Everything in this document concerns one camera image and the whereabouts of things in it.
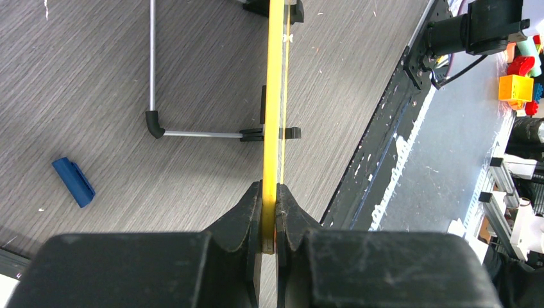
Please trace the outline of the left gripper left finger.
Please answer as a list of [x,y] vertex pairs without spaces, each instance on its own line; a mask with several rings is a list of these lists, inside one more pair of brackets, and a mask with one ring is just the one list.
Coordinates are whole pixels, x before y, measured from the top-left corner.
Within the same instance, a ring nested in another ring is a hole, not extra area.
[[257,307],[261,184],[199,232],[62,234],[10,307]]

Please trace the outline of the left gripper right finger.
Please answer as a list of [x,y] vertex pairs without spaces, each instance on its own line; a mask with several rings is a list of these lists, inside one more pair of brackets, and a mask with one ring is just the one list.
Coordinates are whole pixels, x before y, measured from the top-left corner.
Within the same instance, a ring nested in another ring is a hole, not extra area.
[[284,184],[275,214],[279,307],[500,307],[461,237],[325,228]]

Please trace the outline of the blue marker cap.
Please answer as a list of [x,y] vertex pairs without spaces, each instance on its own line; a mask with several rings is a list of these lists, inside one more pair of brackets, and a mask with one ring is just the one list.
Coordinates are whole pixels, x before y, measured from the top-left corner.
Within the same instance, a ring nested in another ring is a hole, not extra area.
[[96,192],[77,163],[63,157],[51,165],[80,208],[92,202]]

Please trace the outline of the black white checkerboard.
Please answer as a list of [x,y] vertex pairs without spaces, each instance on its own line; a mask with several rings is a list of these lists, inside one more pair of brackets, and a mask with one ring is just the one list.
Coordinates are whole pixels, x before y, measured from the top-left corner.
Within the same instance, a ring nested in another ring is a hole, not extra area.
[[1,274],[16,280],[22,278],[23,273],[30,265],[30,260],[23,255],[14,253],[1,247]]

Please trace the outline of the yellow framed whiteboard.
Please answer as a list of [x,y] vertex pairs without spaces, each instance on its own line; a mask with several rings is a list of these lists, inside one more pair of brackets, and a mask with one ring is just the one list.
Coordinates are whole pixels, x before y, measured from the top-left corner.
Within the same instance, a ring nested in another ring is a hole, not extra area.
[[290,1],[270,1],[266,66],[266,108],[262,173],[262,252],[275,252],[276,188],[283,182],[284,126],[287,104],[287,76],[291,9]]

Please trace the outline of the metal wire whiteboard stand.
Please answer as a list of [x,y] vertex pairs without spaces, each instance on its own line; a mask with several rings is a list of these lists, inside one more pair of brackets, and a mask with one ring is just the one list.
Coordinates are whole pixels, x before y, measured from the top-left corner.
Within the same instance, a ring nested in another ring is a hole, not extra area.
[[[149,2],[145,117],[154,138],[264,140],[269,2]],[[290,2],[293,42],[304,9]],[[286,123],[284,133],[302,136]]]

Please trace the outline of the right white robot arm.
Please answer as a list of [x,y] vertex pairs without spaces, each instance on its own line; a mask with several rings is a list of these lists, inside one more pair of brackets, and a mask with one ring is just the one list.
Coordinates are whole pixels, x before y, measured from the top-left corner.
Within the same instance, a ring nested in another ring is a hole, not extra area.
[[524,31],[530,25],[531,20],[523,16],[523,1],[478,0],[469,3],[464,14],[431,23],[426,45],[436,56],[493,55],[526,40]]

